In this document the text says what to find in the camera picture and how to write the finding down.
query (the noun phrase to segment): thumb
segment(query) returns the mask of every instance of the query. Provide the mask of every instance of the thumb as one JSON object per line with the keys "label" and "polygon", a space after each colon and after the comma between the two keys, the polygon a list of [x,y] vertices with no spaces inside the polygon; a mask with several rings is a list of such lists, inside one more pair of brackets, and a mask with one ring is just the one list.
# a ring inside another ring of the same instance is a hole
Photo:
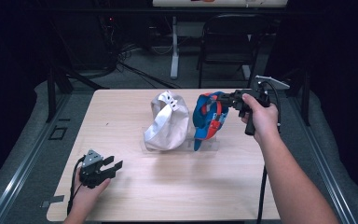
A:
{"label": "thumb", "polygon": [[260,103],[257,102],[257,100],[249,95],[248,93],[244,93],[242,95],[242,100],[248,105],[251,107],[251,109],[253,111],[256,111],[257,109],[259,109],[260,107],[263,107]]}
{"label": "thumb", "polygon": [[110,184],[110,178],[106,178],[99,186],[96,187],[96,189],[102,193],[106,188],[107,186],[109,186]]}

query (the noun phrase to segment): forearm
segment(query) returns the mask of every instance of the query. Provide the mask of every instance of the forearm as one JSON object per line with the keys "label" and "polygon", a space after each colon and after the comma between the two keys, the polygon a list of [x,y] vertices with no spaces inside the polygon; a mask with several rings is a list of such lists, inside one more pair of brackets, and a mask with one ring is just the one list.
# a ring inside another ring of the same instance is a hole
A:
{"label": "forearm", "polygon": [[71,212],[68,217],[63,222],[64,224],[79,224],[83,223],[86,220],[86,216],[84,214],[78,212]]}
{"label": "forearm", "polygon": [[337,223],[333,210],[277,134],[260,142],[283,223]]}

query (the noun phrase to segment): black cable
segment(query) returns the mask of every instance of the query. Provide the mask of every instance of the black cable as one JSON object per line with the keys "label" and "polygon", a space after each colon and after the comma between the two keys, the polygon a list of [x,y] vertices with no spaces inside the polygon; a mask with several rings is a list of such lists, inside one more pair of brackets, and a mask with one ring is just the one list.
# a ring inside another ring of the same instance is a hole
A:
{"label": "black cable", "polygon": [[91,75],[82,74],[82,77],[86,77],[88,79],[94,79],[97,77],[105,77],[105,76],[113,73],[115,70],[116,70],[116,65],[113,65],[113,66],[105,68],[103,71],[95,73],[95,74],[91,74]]}
{"label": "black cable", "polygon": [[257,224],[261,223],[261,217],[263,216],[263,203],[264,203],[264,192],[266,189],[266,182],[267,182],[267,169],[266,165],[264,165],[263,169],[263,177],[261,179],[261,189],[260,189],[260,198],[258,201],[258,215],[257,215]]}
{"label": "black cable", "polygon": [[150,76],[148,75],[147,73],[143,72],[143,71],[140,71],[136,68],[133,68],[123,62],[117,62],[118,64],[120,64],[121,66],[123,66],[125,69],[129,70],[129,71],[132,71],[133,73],[141,76],[141,77],[147,77],[153,81],[156,81],[157,83],[163,85],[163,86],[166,86],[168,88],[171,88],[171,89],[181,89],[180,86],[174,84],[174,83],[171,83],[171,82],[167,82],[167,81],[164,81],[162,79],[159,79],[157,77],[153,77],[153,76]]}
{"label": "black cable", "polygon": [[[281,101],[279,100],[278,91],[276,90],[274,85],[272,85],[271,83],[269,83],[267,81],[263,81],[263,82],[260,83],[260,85],[263,85],[263,84],[268,84],[272,88],[272,90],[274,91],[275,99],[276,99],[276,106],[277,106],[277,109],[278,109],[278,124],[277,124],[277,128],[278,128],[278,131],[280,131],[280,128],[281,128]],[[266,191],[267,174],[268,174],[267,173],[267,168],[266,168],[266,165],[264,165],[263,176],[261,178],[260,198],[259,198],[259,201],[258,201],[258,215],[257,215],[256,224],[261,223],[261,217],[263,215],[264,193]]]}
{"label": "black cable", "polygon": [[80,189],[81,185],[79,186],[79,188],[76,190],[76,193],[74,193],[74,187],[75,187],[75,178],[76,178],[76,170],[77,170],[77,166],[79,165],[79,163],[81,163],[82,161],[84,161],[84,159],[86,158],[86,156],[83,156],[82,158],[80,158],[74,168],[74,172],[72,173],[72,184],[71,184],[71,194],[69,196],[69,202],[68,202],[68,207],[66,209],[66,215],[69,215],[69,213],[71,212],[72,209],[72,205],[74,203],[74,198],[76,196],[77,191]]}

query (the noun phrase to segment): black cord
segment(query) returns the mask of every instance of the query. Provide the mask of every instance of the black cord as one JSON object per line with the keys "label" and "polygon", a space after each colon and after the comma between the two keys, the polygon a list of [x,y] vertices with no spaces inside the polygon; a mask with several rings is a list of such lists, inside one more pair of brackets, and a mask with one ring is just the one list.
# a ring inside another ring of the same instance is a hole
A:
{"label": "black cord", "polygon": [[168,88],[171,88],[171,89],[180,89],[180,86],[178,86],[178,85],[176,85],[174,83],[167,82],[167,81],[164,81],[164,80],[159,79],[157,77],[150,76],[150,75],[148,75],[147,73],[145,73],[143,71],[140,71],[140,70],[138,70],[136,68],[133,68],[133,67],[127,65],[127,64],[124,64],[123,62],[117,62],[117,63],[120,64],[121,66],[123,66],[123,68],[125,68],[125,69],[127,69],[129,71],[132,71],[133,73],[135,73],[135,74],[137,74],[137,75],[139,75],[141,77],[147,77],[147,78],[149,78],[149,79],[151,79],[153,81],[156,81],[157,83],[159,83],[159,84],[161,84],[163,86],[166,86]]}
{"label": "black cord", "polygon": [[[278,127],[278,131],[280,131],[280,128],[281,128],[281,101],[279,100],[278,91],[276,90],[274,85],[272,85],[271,83],[269,83],[267,81],[261,82],[261,85],[263,85],[263,84],[268,84],[274,91],[275,99],[276,99],[276,106],[278,109],[278,124],[277,124],[278,126],[277,127]],[[261,178],[260,198],[258,201],[258,215],[257,215],[256,224],[261,223],[261,217],[263,215],[264,193],[266,191],[267,174],[268,174],[267,168],[266,168],[266,165],[264,165],[263,177]]]}
{"label": "black cord", "polygon": [[84,159],[86,158],[86,156],[83,156],[82,158],[80,158],[74,168],[74,172],[72,173],[72,185],[71,185],[71,194],[69,196],[69,202],[68,202],[68,207],[66,209],[66,215],[69,215],[69,213],[71,212],[72,209],[72,205],[74,203],[74,198],[77,194],[77,192],[79,191],[81,185],[77,188],[76,192],[74,193],[74,187],[75,187],[75,178],[76,178],[76,170],[77,170],[77,166],[79,165],[79,163],[81,163],[82,161],[84,161]]}
{"label": "black cord", "polygon": [[261,189],[260,189],[260,199],[258,201],[258,215],[257,215],[257,224],[260,224],[261,217],[263,216],[263,203],[264,203],[264,192],[266,189],[266,182],[267,182],[267,169],[266,165],[264,165],[263,169],[263,177],[261,179]]}

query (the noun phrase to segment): black handle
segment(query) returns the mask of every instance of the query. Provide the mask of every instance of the black handle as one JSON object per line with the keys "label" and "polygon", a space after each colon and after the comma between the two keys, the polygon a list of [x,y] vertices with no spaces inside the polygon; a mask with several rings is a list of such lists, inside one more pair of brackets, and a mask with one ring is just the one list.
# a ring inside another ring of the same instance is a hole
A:
{"label": "black handle", "polygon": [[248,122],[246,123],[245,134],[255,135],[255,126],[253,124],[253,112],[249,112]]}

